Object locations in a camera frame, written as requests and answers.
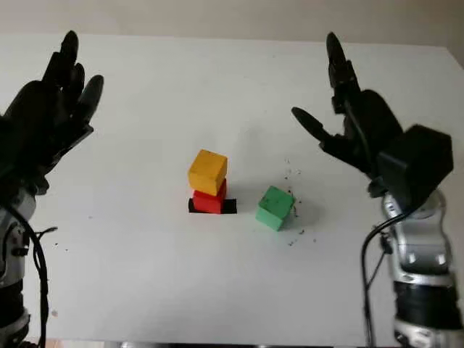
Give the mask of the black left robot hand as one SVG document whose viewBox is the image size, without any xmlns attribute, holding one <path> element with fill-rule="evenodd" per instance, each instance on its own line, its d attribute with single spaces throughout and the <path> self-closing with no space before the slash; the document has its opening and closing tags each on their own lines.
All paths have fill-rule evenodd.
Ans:
<svg viewBox="0 0 464 348">
<path fill-rule="evenodd" d="M 93 132 L 90 125 L 104 86 L 101 75 L 85 79 L 76 61 L 74 31 L 52 54 L 41 80 L 25 84 L 1 116 L 1 198 L 20 189 L 44 195 L 46 175 Z"/>
</svg>

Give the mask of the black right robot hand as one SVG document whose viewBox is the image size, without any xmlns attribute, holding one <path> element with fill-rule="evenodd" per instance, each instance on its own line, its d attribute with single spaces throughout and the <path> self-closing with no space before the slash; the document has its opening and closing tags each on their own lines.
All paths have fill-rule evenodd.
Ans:
<svg viewBox="0 0 464 348">
<path fill-rule="evenodd" d="M 331 104 L 334 113 L 343 116 L 344 132 L 331 135 L 320 121 L 299 107 L 292 107 L 291 113 L 319 141 L 319 147 L 326 154 L 374 180 L 379 177 L 377 155 L 402 134 L 402 127 L 378 93 L 361 89 L 352 61 L 345 57 L 333 32 L 326 37 L 326 50 L 329 82 L 333 89 Z"/>
</svg>

